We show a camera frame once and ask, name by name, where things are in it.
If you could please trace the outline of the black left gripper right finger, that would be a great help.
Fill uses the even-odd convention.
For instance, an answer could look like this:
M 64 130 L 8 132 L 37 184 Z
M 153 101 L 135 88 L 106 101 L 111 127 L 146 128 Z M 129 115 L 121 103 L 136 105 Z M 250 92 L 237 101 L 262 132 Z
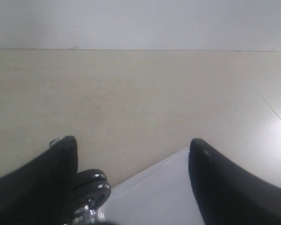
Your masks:
M 188 172 L 206 225 L 281 225 L 281 187 L 243 169 L 203 139 L 191 140 Z

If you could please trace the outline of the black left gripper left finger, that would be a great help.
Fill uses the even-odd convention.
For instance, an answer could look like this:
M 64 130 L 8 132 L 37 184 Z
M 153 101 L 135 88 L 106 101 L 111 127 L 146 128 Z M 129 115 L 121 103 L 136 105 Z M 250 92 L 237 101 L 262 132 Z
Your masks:
M 0 225 L 61 225 L 77 169 L 76 138 L 65 136 L 0 177 Z

